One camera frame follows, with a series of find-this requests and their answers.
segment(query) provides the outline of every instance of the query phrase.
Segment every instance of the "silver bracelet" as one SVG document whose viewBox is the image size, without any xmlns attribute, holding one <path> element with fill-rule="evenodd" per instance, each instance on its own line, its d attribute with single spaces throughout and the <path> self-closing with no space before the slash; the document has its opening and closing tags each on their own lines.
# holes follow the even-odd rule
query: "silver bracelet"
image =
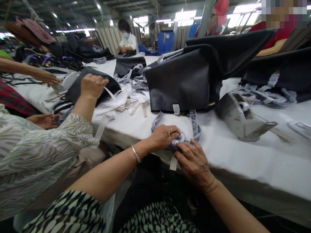
<svg viewBox="0 0 311 233">
<path fill-rule="evenodd" d="M 132 150 L 134 152 L 134 156 L 136 157 L 137 163 L 141 163 L 142 161 L 138 158 L 136 151 L 134 150 L 134 145 L 132 145 Z"/>
</svg>

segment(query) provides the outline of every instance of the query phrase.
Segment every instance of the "patterned sleeve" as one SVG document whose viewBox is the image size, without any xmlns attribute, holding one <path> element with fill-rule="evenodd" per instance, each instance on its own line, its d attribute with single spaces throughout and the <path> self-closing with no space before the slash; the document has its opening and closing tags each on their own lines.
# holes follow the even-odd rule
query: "patterned sleeve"
<svg viewBox="0 0 311 233">
<path fill-rule="evenodd" d="M 87 193 L 66 191 L 26 224 L 22 232 L 102 233 L 106 227 L 100 215 L 102 207 L 100 201 Z"/>
<path fill-rule="evenodd" d="M 0 104 L 0 113 L 2 114 L 9 114 L 9 111 L 6 110 L 6 107 L 4 104 Z"/>
<path fill-rule="evenodd" d="M 25 133 L 8 154 L 0 175 L 11 173 L 12 169 L 15 173 L 24 172 L 29 167 L 57 170 L 56 164 L 70 168 L 80 150 L 98 145 L 99 140 L 93 137 L 91 124 L 79 115 L 70 114 L 56 129 Z"/>
</svg>

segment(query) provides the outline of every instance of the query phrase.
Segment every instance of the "black leather handbag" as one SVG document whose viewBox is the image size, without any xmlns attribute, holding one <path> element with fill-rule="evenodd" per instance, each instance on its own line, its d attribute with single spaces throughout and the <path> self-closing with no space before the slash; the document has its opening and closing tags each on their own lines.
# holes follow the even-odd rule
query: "black leather handbag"
<svg viewBox="0 0 311 233">
<path fill-rule="evenodd" d="M 267 85 L 274 73 L 278 80 L 269 92 L 281 94 L 281 88 L 297 92 L 297 102 L 311 99 L 311 47 L 252 60 L 245 68 L 242 85 Z"/>
<path fill-rule="evenodd" d="M 106 85 L 106 88 L 112 93 L 115 94 L 117 91 L 121 90 L 120 85 L 118 82 L 113 79 L 111 76 L 108 74 L 102 73 L 100 71 L 97 71 L 95 69 L 92 69 L 90 67 L 86 67 L 82 70 L 78 78 L 75 80 L 75 82 L 72 84 L 72 86 L 69 88 L 67 93 L 65 94 L 66 99 L 68 99 L 71 103 L 75 104 L 80 97 L 81 94 L 81 81 L 84 76 L 87 74 L 92 74 L 92 75 L 100 75 L 104 79 L 109 79 L 109 83 Z M 100 95 L 100 97 L 97 99 L 96 106 L 111 98 L 110 94 L 104 89 L 103 93 Z"/>
<path fill-rule="evenodd" d="M 142 64 L 143 67 L 146 67 L 146 60 L 144 57 L 120 57 L 117 58 L 116 68 L 114 70 L 114 75 L 118 74 L 119 77 L 126 75 L 130 69 L 134 66 Z"/>
<path fill-rule="evenodd" d="M 219 101 L 222 81 L 244 67 L 275 35 L 262 30 L 236 36 L 192 39 L 182 54 L 145 72 L 151 111 L 209 111 Z"/>
</svg>

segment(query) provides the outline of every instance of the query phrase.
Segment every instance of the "hand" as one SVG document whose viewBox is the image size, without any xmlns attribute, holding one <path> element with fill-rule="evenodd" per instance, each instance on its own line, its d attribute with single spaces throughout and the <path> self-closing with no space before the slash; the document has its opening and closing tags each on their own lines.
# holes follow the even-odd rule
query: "hand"
<svg viewBox="0 0 311 233">
<path fill-rule="evenodd" d="M 166 149 L 174 139 L 180 136 L 181 132 L 177 126 L 160 125 L 153 134 L 147 138 L 150 153 L 155 150 Z"/>
<path fill-rule="evenodd" d="M 128 48 L 127 48 L 127 47 L 124 47 L 124 48 L 122 49 L 122 53 L 126 53 L 127 50 L 128 50 Z"/>
<path fill-rule="evenodd" d="M 181 169 L 186 178 L 203 193 L 208 194 L 216 186 L 216 178 L 211 173 L 208 166 L 206 155 L 202 147 L 194 139 L 191 139 L 189 143 L 178 143 L 179 147 L 183 151 L 183 155 L 176 151 L 174 153 L 177 158 Z"/>
<path fill-rule="evenodd" d="M 103 93 L 104 87 L 109 82 L 102 76 L 87 74 L 81 82 L 81 97 L 94 98 L 97 100 Z"/>
<path fill-rule="evenodd" d="M 58 84 L 61 83 L 61 81 L 59 79 L 57 79 L 54 74 L 52 74 L 48 71 L 45 71 L 43 69 L 35 68 L 35 69 L 31 70 L 29 75 L 31 77 L 41 81 L 41 82 L 49 84 L 51 86 L 57 86 Z"/>
<path fill-rule="evenodd" d="M 26 120 L 31 121 L 32 123 L 40 126 L 43 129 L 52 129 L 57 128 L 58 115 L 50 114 L 41 114 L 41 115 L 33 115 Z"/>
</svg>

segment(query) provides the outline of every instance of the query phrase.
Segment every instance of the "ceiling light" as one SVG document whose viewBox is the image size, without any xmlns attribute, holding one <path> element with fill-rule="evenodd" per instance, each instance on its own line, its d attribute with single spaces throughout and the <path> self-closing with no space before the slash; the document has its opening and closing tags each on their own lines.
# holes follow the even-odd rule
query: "ceiling light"
<svg viewBox="0 0 311 233">
<path fill-rule="evenodd" d="M 169 21 L 171 21 L 171 19 L 160 19 L 160 20 L 157 20 L 156 22 L 161 23 L 161 22 L 169 22 Z"/>
</svg>

